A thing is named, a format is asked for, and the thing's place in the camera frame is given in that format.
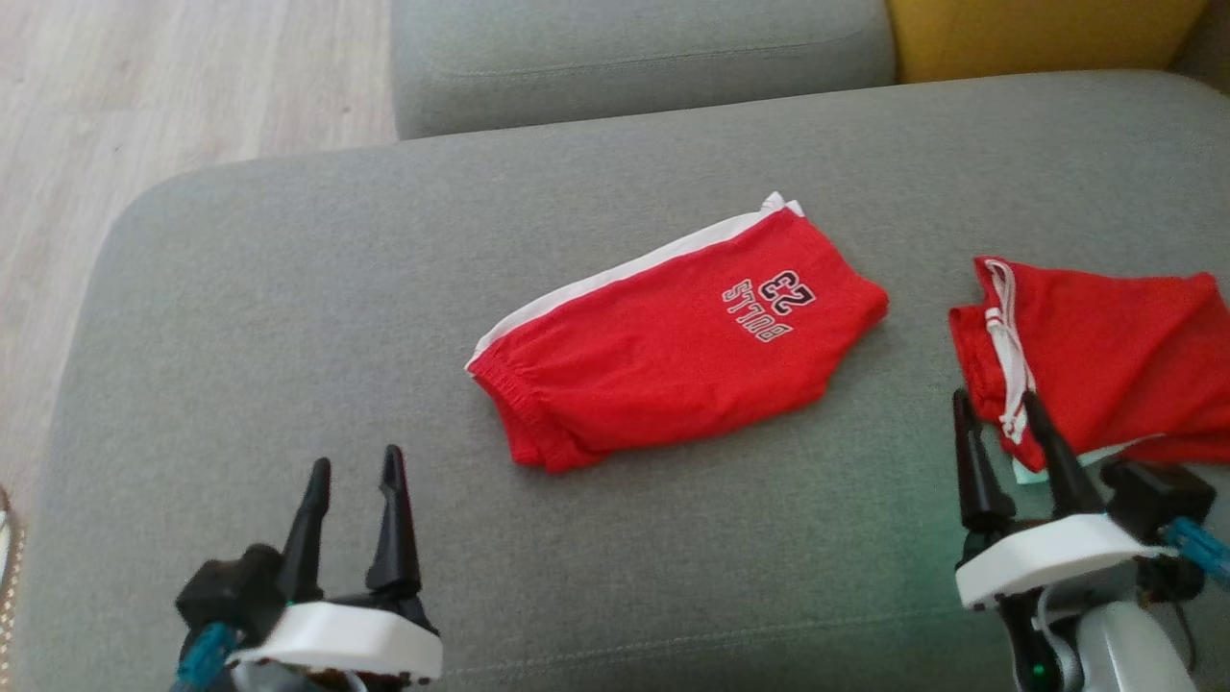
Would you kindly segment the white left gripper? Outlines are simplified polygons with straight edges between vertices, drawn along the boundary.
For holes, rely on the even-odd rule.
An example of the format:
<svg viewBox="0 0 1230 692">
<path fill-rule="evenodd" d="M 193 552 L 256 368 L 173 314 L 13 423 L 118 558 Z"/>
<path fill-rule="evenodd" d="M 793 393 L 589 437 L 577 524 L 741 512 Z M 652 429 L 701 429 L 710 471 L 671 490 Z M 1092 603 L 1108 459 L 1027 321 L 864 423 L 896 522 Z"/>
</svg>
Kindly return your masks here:
<svg viewBox="0 0 1230 692">
<path fill-rule="evenodd" d="M 422 601 L 422 578 L 403 450 L 383 451 L 383 516 L 365 575 L 368 592 L 322 599 L 319 565 L 332 465 L 312 463 L 308 487 L 282 549 L 278 594 L 260 611 L 258 643 L 228 656 L 236 690 L 322 688 L 338 680 L 352 690 L 405 690 L 434 683 L 444 645 Z"/>
</svg>

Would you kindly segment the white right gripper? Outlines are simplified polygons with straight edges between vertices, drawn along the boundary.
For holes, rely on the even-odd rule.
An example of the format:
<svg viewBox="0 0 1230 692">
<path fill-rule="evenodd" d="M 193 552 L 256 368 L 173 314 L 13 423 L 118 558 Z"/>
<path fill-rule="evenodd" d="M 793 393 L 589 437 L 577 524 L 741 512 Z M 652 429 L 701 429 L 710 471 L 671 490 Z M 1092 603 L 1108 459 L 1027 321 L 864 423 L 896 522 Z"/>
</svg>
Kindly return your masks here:
<svg viewBox="0 0 1230 692">
<path fill-rule="evenodd" d="M 956 588 L 966 610 L 993 607 L 998 596 L 1015 596 L 1116 568 L 1137 557 L 1156 556 L 1106 515 L 1106 505 L 1076 454 L 1058 431 L 1036 391 L 1022 398 L 1027 428 L 1046 460 L 1054 521 L 998 540 L 956 569 Z M 953 415 L 961 525 L 970 533 L 1001 537 L 1018 513 L 1001 489 L 982 439 L 983 422 L 970 393 L 956 388 Z"/>
</svg>

